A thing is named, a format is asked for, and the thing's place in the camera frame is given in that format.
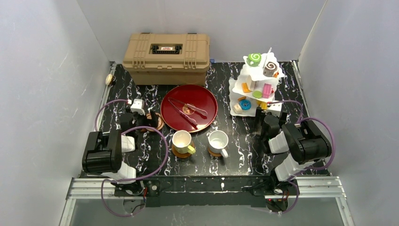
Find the white grey mug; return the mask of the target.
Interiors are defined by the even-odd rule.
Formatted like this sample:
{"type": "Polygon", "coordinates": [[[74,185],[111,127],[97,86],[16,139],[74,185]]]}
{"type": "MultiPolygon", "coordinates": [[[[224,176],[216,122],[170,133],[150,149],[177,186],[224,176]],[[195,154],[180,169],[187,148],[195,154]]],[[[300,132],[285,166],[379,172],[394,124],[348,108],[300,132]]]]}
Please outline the white grey mug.
{"type": "Polygon", "coordinates": [[[220,130],[215,130],[211,132],[208,136],[208,147],[214,153],[220,153],[223,158],[228,158],[226,147],[228,145],[229,139],[225,132],[220,130]]]}

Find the yellow toy cake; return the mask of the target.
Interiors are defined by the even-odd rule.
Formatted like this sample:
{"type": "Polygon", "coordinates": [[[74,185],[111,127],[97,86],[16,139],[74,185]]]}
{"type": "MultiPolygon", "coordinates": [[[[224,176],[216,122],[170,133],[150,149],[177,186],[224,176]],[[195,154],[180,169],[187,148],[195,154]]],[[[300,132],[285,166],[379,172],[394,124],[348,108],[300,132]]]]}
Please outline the yellow toy cake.
{"type": "Polygon", "coordinates": [[[268,103],[267,102],[258,101],[257,104],[262,110],[267,110],[268,109],[268,103]]]}

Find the tan plastic toolbox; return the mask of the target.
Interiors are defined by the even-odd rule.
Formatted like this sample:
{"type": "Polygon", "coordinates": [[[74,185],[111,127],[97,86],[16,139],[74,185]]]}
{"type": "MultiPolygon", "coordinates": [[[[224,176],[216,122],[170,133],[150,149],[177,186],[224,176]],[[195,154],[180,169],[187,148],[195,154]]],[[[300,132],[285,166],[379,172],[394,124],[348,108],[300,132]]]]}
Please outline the tan plastic toolbox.
{"type": "Polygon", "coordinates": [[[122,61],[136,85],[204,86],[210,67],[206,34],[136,33],[122,61]]]}

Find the green swirl roll cake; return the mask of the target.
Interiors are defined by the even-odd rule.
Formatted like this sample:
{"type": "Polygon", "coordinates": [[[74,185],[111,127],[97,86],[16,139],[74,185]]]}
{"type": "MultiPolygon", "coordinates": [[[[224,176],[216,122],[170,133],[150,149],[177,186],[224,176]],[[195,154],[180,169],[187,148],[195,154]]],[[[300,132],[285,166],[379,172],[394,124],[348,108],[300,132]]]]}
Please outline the green swirl roll cake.
{"type": "Polygon", "coordinates": [[[251,53],[247,56],[246,63],[251,67],[257,67],[262,60],[262,54],[251,53]]]}

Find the brown swirl roll cake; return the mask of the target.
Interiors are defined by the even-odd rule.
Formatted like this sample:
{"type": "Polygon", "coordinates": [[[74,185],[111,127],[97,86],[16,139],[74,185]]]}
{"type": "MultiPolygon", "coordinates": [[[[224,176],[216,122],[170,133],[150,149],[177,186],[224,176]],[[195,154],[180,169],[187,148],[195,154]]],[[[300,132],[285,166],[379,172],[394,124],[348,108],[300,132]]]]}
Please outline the brown swirl roll cake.
{"type": "Polygon", "coordinates": [[[268,61],[265,63],[263,68],[263,75],[265,77],[277,78],[278,74],[278,66],[274,62],[268,61]]]}

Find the green toy macaron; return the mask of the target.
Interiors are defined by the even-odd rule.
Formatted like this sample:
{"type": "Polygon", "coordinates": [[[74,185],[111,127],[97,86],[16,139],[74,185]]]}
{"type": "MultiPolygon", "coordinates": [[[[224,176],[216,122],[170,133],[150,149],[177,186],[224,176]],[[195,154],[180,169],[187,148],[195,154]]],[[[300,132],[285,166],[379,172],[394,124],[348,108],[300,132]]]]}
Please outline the green toy macaron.
{"type": "Polygon", "coordinates": [[[252,95],[254,98],[262,98],[263,97],[263,93],[261,91],[255,90],[252,92],[252,95]]]}

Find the wooden coaster stack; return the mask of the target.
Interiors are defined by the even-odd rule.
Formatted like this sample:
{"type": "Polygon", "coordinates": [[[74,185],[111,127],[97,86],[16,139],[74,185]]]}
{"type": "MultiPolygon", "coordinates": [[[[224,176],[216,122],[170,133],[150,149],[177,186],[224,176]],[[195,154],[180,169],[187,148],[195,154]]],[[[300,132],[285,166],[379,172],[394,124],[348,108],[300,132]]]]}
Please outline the wooden coaster stack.
{"type": "Polygon", "coordinates": [[[162,119],[162,116],[159,113],[147,113],[145,115],[143,125],[161,131],[165,123],[162,119]]]}

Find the blue toy donut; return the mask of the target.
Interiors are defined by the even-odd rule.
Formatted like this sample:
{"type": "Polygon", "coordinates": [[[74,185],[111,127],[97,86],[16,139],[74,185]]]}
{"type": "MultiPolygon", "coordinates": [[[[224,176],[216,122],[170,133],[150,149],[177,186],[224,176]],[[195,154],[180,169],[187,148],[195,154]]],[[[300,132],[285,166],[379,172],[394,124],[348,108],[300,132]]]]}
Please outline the blue toy donut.
{"type": "Polygon", "coordinates": [[[242,109],[242,111],[249,111],[252,107],[251,101],[247,99],[242,99],[239,101],[239,106],[242,109]]]}

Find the red round tray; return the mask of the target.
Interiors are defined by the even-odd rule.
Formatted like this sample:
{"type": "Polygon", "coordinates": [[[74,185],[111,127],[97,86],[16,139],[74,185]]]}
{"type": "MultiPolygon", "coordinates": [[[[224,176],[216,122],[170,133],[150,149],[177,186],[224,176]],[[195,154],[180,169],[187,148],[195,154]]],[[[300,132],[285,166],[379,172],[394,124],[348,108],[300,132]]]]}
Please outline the red round tray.
{"type": "Polygon", "coordinates": [[[160,113],[166,125],[174,130],[186,130],[189,133],[199,132],[212,124],[217,111],[218,105],[215,96],[208,89],[199,85],[181,85],[171,89],[164,96],[160,106],[160,113]],[[172,107],[168,102],[169,97],[206,110],[207,118],[202,118],[197,113],[192,114],[191,117],[198,123],[198,126],[194,127],[172,107]]]}

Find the white tiered cake stand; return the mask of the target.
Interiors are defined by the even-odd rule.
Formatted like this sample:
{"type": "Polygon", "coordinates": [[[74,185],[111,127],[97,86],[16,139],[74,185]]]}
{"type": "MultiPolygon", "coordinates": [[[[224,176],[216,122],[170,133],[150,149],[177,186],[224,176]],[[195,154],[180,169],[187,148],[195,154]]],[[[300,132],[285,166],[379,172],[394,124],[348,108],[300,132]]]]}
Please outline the white tiered cake stand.
{"type": "Polygon", "coordinates": [[[278,85],[286,75],[269,48],[267,53],[243,56],[237,79],[229,80],[231,116],[255,117],[257,113],[279,116],[282,104],[275,103],[278,85]]]}

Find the orange toy cake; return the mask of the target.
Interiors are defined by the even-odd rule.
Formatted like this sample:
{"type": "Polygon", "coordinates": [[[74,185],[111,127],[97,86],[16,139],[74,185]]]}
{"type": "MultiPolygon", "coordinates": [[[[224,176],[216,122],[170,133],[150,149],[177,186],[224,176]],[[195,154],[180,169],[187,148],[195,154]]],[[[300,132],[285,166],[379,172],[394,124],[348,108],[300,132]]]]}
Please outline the orange toy cake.
{"type": "Polygon", "coordinates": [[[242,91],[244,92],[244,93],[249,93],[249,92],[251,92],[251,90],[248,88],[248,85],[247,85],[247,83],[242,83],[241,84],[241,87],[242,87],[242,91]]]}

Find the yellow green mug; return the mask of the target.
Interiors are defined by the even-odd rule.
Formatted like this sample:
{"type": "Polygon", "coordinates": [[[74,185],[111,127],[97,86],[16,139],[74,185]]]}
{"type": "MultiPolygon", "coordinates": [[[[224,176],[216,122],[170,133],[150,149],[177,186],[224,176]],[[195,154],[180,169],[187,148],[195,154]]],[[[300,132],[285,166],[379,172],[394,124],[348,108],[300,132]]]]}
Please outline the yellow green mug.
{"type": "Polygon", "coordinates": [[[186,147],[192,142],[190,133],[186,130],[179,130],[173,134],[172,144],[176,147],[186,147]]]}

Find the pink toy cake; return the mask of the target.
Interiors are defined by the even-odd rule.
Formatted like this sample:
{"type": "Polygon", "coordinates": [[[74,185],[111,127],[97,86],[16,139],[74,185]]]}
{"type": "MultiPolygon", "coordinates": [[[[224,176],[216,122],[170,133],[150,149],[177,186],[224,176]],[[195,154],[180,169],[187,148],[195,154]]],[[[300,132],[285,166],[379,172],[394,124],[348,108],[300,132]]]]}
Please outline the pink toy cake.
{"type": "Polygon", "coordinates": [[[262,90],[262,98],[269,98],[272,93],[272,85],[265,83],[262,90]]]}

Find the pink handled metal tongs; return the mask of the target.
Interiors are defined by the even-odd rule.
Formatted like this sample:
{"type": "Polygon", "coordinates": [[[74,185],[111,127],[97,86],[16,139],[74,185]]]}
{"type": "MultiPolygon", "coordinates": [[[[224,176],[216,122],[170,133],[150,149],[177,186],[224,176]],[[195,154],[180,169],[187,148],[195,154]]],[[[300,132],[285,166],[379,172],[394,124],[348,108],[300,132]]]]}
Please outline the pink handled metal tongs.
{"type": "Polygon", "coordinates": [[[172,105],[172,107],[183,117],[185,118],[189,123],[194,125],[194,127],[198,126],[197,121],[191,117],[192,114],[197,113],[199,114],[202,118],[207,118],[208,113],[206,110],[197,108],[192,104],[189,103],[184,103],[180,100],[177,100],[175,98],[168,98],[168,102],[172,105]]]}

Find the white toy cake slice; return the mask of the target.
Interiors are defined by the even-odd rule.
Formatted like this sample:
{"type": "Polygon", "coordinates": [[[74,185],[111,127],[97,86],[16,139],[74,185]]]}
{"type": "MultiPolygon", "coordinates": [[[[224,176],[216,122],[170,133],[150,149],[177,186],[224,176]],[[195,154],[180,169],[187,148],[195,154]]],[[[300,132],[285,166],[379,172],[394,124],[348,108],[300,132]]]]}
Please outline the white toy cake slice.
{"type": "Polygon", "coordinates": [[[247,77],[246,83],[247,83],[247,85],[248,85],[248,88],[249,88],[251,91],[254,91],[254,90],[255,90],[256,81],[254,81],[254,80],[251,78],[251,76],[248,76],[248,77],[247,77]]]}

